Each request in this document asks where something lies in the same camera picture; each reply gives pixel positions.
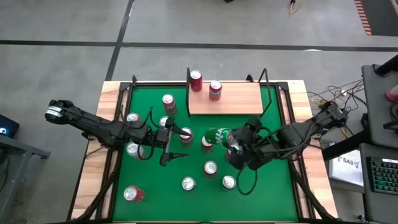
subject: keyboard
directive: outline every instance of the keyboard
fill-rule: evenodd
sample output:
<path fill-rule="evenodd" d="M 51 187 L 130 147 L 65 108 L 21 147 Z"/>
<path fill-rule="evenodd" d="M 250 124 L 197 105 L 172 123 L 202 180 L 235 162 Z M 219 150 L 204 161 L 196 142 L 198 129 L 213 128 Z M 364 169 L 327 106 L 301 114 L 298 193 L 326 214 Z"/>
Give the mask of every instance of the keyboard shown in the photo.
<path fill-rule="evenodd" d="M 383 194 L 398 195 L 398 161 L 367 157 L 371 190 Z"/>

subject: black stand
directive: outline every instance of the black stand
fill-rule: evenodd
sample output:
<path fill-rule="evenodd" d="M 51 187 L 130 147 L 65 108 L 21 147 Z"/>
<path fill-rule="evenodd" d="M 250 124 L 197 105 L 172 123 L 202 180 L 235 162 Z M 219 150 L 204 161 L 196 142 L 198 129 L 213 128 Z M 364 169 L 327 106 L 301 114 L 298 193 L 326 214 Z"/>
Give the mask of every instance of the black stand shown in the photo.
<path fill-rule="evenodd" d="M 0 149 L 6 151 L 7 178 L 4 188 L 0 191 L 0 223 L 6 221 L 7 214 L 11 208 L 18 186 L 24 178 L 26 167 L 32 155 L 38 155 L 42 159 L 48 159 L 50 152 L 28 146 L 15 139 L 0 135 Z"/>
<path fill-rule="evenodd" d="M 322 150 L 323 159 L 328 161 L 340 155 L 346 154 L 347 152 L 351 152 L 352 150 L 357 149 L 361 143 L 372 144 L 371 133 L 368 128 L 358 132 L 348 139 L 345 139 Z"/>

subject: concrete floor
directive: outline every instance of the concrete floor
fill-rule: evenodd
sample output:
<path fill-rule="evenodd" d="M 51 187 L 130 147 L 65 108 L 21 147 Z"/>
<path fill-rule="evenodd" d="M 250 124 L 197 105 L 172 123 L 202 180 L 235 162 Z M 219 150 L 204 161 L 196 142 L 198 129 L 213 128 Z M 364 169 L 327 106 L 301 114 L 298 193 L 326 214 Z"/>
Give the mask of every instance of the concrete floor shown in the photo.
<path fill-rule="evenodd" d="M 110 41 L 119 34 L 128 0 L 5 0 L 0 2 L 0 40 Z M 289 1 L 136 0 L 125 42 L 394 47 L 396 37 L 364 33 L 354 1 L 306 0 L 289 16 Z M 68 99 L 95 113 L 113 47 L 0 45 L 0 113 L 19 123 L 18 139 L 52 151 L 30 163 L 14 218 L 28 223 L 66 219 L 87 141 L 71 126 L 45 121 L 51 99 Z M 392 52 L 299 50 L 140 49 L 120 51 L 113 80 L 181 80 L 187 67 L 206 79 L 258 77 L 302 79 L 323 91 L 361 78 L 361 66 L 383 63 Z M 363 105 L 350 114 L 361 130 Z M 340 141 L 338 131 L 325 138 Z M 360 194 L 333 189 L 339 217 L 363 213 Z"/>

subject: wooden table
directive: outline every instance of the wooden table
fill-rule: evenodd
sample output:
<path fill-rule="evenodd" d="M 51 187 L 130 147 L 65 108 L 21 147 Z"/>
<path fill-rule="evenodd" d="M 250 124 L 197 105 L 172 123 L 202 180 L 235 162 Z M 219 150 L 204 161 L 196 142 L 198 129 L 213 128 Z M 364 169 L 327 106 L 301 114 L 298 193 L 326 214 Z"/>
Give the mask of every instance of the wooden table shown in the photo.
<path fill-rule="evenodd" d="M 289 84 L 290 98 L 293 106 L 294 117 L 296 122 L 302 122 L 312 117 L 310 103 L 308 102 L 307 91 L 305 89 L 303 80 L 284 80 L 284 81 L 270 81 L 270 82 L 287 82 Z M 116 101 L 119 93 L 119 81 L 104 82 L 101 98 L 99 99 L 97 116 L 112 120 L 114 118 Z M 287 109 L 287 102 L 285 100 L 284 91 L 280 91 L 282 104 L 284 107 L 284 116 L 286 123 L 290 123 L 289 111 Z M 123 98 L 123 105 L 126 103 L 126 98 Z M 319 145 L 317 141 L 312 141 L 311 144 Z M 96 141 L 92 141 L 88 145 L 87 154 L 99 148 L 100 145 Z M 103 177 L 104 164 L 106 160 L 107 149 L 102 149 L 84 161 L 81 176 L 76 185 L 76 199 L 72 206 L 70 218 L 79 217 L 86 209 L 86 207 L 93 201 L 96 194 L 101 187 L 101 180 Z M 326 210 L 337 217 L 337 211 L 333 195 L 331 192 L 329 178 L 326 173 L 325 164 L 323 162 L 322 152 L 315 147 L 307 147 L 303 152 L 305 168 L 311 191 L 315 194 L 319 202 L 326 208 Z M 304 217 L 308 217 L 308 209 L 305 196 L 300 191 L 300 201 L 303 208 Z M 104 207 L 102 217 L 108 214 L 109 198 L 111 191 L 109 190 L 104 200 Z"/>

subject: red soda can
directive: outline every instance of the red soda can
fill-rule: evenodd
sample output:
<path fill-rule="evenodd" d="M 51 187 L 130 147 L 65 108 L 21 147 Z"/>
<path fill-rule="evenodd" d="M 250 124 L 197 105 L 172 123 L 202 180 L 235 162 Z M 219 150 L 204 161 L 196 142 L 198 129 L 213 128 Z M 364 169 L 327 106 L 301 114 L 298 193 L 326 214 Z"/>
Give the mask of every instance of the red soda can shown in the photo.
<path fill-rule="evenodd" d="M 127 121 L 141 121 L 141 117 L 137 113 L 129 113 L 126 118 Z"/>
<path fill-rule="evenodd" d="M 181 140 L 181 143 L 184 145 L 184 146 L 191 146 L 192 145 L 192 143 L 193 143 L 193 132 L 192 132 L 192 130 L 191 129 L 189 129 L 189 128 L 182 128 L 181 129 L 182 131 L 185 131 L 186 133 L 190 133 L 191 134 L 191 136 L 185 136 L 185 135 L 183 135 L 183 134 L 180 134 L 180 140 Z"/>
<path fill-rule="evenodd" d="M 201 139 L 201 148 L 203 149 L 203 152 L 206 154 L 213 152 L 213 145 L 208 143 L 204 136 Z"/>
<path fill-rule="evenodd" d="M 223 189 L 226 191 L 232 190 L 236 186 L 235 178 L 231 175 L 224 176 L 222 183 L 223 183 Z"/>
<path fill-rule="evenodd" d="M 214 177 L 217 173 L 217 164 L 215 161 L 207 161 L 203 167 L 203 171 L 207 177 Z"/>
<path fill-rule="evenodd" d="M 229 158 L 231 158 L 231 150 L 229 149 L 226 150 L 225 158 L 229 162 Z"/>
<path fill-rule="evenodd" d="M 218 80 L 213 80 L 210 83 L 209 99 L 211 101 L 218 101 L 221 98 L 222 84 Z"/>
<path fill-rule="evenodd" d="M 140 202 L 145 198 L 145 192 L 135 185 L 126 188 L 123 195 L 129 202 Z"/>
<path fill-rule="evenodd" d="M 191 72 L 189 77 L 189 82 L 191 84 L 191 89 L 193 91 L 200 91 L 201 90 L 201 73 L 198 70 L 194 70 Z"/>
<path fill-rule="evenodd" d="M 174 114 L 177 112 L 177 106 L 175 105 L 174 96 L 171 94 L 166 94 L 162 98 L 163 106 L 168 114 Z"/>
<path fill-rule="evenodd" d="M 131 157 L 141 160 L 138 156 L 138 144 L 130 142 L 126 147 L 126 150 Z M 143 146 L 139 146 L 139 155 L 141 156 L 141 158 L 145 158 L 145 149 L 143 148 Z"/>
<path fill-rule="evenodd" d="M 398 85 L 386 92 L 386 97 L 391 102 L 398 101 Z"/>

